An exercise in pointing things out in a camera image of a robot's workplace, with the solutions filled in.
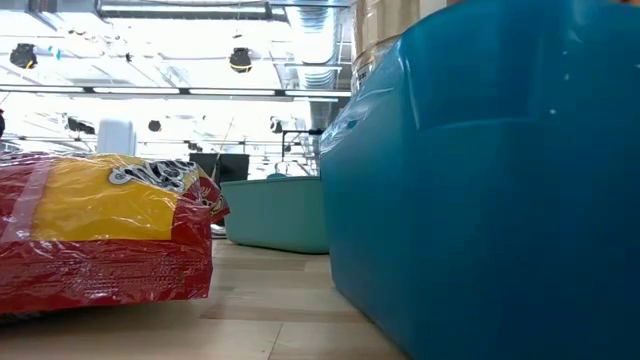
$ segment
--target wooden floor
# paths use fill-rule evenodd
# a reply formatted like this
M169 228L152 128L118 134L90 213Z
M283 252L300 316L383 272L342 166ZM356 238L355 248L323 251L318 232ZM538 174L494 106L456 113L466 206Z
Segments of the wooden floor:
M209 299L5 326L0 359L406 359L336 292L326 256L214 245Z

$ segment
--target blue plastic bin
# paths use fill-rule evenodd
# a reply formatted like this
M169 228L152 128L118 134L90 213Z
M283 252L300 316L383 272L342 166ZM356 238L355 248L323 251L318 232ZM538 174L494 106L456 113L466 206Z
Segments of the blue plastic bin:
M321 140L337 288L417 360L640 359L639 96L640 8L424 19Z
M222 183L231 214L227 237L240 245L311 254L329 252L319 177Z

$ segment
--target clear plastic wrap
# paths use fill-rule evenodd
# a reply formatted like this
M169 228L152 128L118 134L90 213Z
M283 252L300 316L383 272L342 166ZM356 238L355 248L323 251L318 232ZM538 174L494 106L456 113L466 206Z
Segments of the clear plastic wrap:
M0 155L0 313L206 297L229 213L192 162Z

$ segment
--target ceiling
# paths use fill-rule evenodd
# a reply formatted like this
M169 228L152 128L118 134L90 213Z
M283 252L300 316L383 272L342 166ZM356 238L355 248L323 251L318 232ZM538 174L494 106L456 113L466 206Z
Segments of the ceiling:
M91 8L93 0L57 0L57 9L44 8L56 11L26 11L21 7L25 4L20 4L33 9L35 3L41 10L42 0L13 2L13 8L0 5L1 85L343 92L350 87L348 1L252 1L250 5L233 1L221 6L213 0L178 0L169 5L103 0L102 8ZM330 30L310 33L304 27L309 16L320 14L309 5L329 7L322 16ZM24 70L9 61L18 43L36 45L34 69ZM253 68L247 74L229 66L229 56L238 47L250 49ZM323 48L332 55L329 61L316 63ZM184 157L189 152L184 142L194 141L204 144L204 151L246 152L261 162L277 162L281 135L270 129L274 119L282 121L285 129L306 130L331 121L319 120L317 113L327 112L320 107L333 114L339 110L338 99L315 105L304 98L272 100L276 99L0 92L7 144L38 150L93 150L95 138L65 129L67 119L77 118L98 130L100 119L117 117L134 121L139 155L146 157ZM150 120L160 120L163 130L149 131ZM78 135L82 141L74 141ZM314 157L313 140L296 139L288 156L309 162Z

